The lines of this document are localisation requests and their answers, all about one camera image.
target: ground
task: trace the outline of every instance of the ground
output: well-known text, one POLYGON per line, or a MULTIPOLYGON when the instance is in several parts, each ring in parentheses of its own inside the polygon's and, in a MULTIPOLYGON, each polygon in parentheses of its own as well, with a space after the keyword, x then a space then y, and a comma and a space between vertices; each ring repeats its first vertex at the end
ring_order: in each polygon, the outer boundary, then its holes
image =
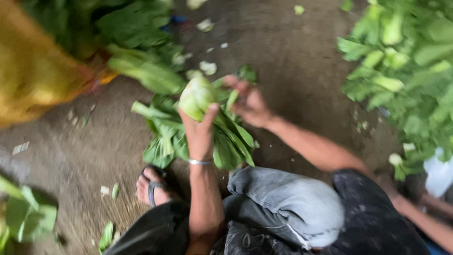
MULTIPOLYGON (((386 168, 388 155, 400 150, 395 131, 378 112, 367 113, 340 91, 353 65, 341 59, 336 38, 348 33, 366 3, 356 3, 352 13, 341 11, 339 5, 338 0, 210 0, 196 11, 179 8, 178 13, 189 17, 189 23, 179 30, 179 40, 187 52, 194 53, 189 66, 202 60, 217 63, 218 73, 212 79, 249 63, 257 69, 258 86, 273 111, 345 145, 372 169, 386 168), (295 4, 305 7, 303 15, 294 14, 295 4), (205 18, 215 23, 209 33, 195 29, 205 18), (228 47, 221 49, 222 43, 228 47), (211 47, 214 51, 206 53, 211 47), (359 133, 357 123, 365 120, 370 126, 359 133)), ((67 241, 63 247, 49 237, 22 254, 95 255, 92 239, 97 243, 108 221, 124 232, 147 210, 135 197, 135 182, 144 167, 141 154, 151 134, 143 118, 130 113, 130 107, 135 100, 147 102, 151 97, 138 82, 118 77, 95 93, 55 107, 35 122, 0 131, 1 169, 17 182, 40 187, 58 200, 55 232, 67 241), (71 110, 82 118, 94 104, 85 127, 68 120, 71 110), (28 150, 11 155, 16 145, 28 141, 28 150), (102 197, 101 185, 111 188, 115 183, 120 185, 117 200, 102 197)), ((257 165, 329 182, 328 175, 276 136, 246 129, 261 145, 253 155, 257 165)), ((171 168, 187 197, 187 165, 175 162, 171 168)), ((222 187, 225 175, 218 174, 222 187)))

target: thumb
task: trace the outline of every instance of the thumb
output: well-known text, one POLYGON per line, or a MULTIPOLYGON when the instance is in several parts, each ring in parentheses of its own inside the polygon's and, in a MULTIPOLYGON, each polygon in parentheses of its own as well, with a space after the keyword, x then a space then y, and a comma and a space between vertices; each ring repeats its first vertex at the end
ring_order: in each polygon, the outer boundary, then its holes
POLYGON ((217 103, 212 103, 209 105, 209 108, 207 109, 206 113, 204 114, 204 119, 201 122, 201 126, 205 128, 206 130, 209 129, 212 126, 212 122, 217 116, 217 113, 219 112, 219 104, 217 103))

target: gray jeans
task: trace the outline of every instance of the gray jeans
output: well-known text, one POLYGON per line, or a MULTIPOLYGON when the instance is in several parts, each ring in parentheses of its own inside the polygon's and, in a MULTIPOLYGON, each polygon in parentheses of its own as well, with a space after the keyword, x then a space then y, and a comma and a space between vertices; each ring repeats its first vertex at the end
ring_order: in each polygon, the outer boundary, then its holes
POLYGON ((223 200, 225 217, 260 226, 281 239, 310 247, 325 247, 344 224, 339 195, 326 183, 276 169, 247 167, 230 176, 223 200))

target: forearm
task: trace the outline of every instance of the forearm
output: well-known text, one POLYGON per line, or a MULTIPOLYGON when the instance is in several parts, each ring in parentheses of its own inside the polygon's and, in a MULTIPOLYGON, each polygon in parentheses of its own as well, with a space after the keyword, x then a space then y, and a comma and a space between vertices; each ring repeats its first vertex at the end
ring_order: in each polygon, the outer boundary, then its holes
POLYGON ((321 171, 333 172, 352 168, 372 176, 360 158, 326 137, 301 129, 281 117, 273 117, 265 128, 321 171))
POLYGON ((213 173, 212 166, 190 165, 190 242, 203 239, 202 245, 208 249, 206 252, 218 239, 225 220, 222 197, 213 173))
POLYGON ((453 206, 452 205, 450 205, 446 202, 442 202, 439 199, 435 199, 434 197, 432 197, 428 194, 423 194, 421 203, 432 209, 442 212, 445 215, 447 215, 448 217, 453 219, 453 206))
POLYGON ((435 243, 444 248, 450 254, 453 254, 453 229, 437 222, 433 218, 423 214, 410 203, 405 204, 398 211, 407 217, 412 223, 420 228, 435 243))

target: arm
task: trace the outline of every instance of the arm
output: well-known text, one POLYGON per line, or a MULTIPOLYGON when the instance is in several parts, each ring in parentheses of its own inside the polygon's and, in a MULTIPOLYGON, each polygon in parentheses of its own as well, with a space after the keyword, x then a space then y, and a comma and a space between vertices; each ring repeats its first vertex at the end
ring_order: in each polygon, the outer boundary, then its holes
POLYGON ((400 214, 408 218, 435 243, 450 254, 453 254, 453 243, 451 242, 453 240, 452 228, 423 214, 401 195, 393 199, 392 203, 400 214))
POLYGON ((420 203, 428 206, 429 208, 442 212, 449 218, 453 219, 453 206, 443 201, 440 201, 439 199, 435 199, 428 193, 423 194, 420 203))
POLYGON ((281 117, 273 116, 264 126, 319 170, 333 172, 352 168, 371 176, 365 163, 330 139, 297 127, 281 117))
POLYGON ((267 107, 261 93, 246 81, 234 76, 224 78, 226 85, 239 90, 240 98, 232 105, 232 110, 257 128, 266 128, 288 146, 297 151, 319 170, 333 172, 343 168, 353 168, 373 178, 365 163, 347 149, 311 131, 297 127, 275 116, 267 107))
MULTIPOLYGON (((198 123, 179 110, 186 130, 189 157, 199 161, 212 160, 212 121, 218 105, 211 105, 203 122, 198 123)), ((225 214, 212 165, 190 165, 192 190, 187 255, 209 254, 223 229, 225 214)))

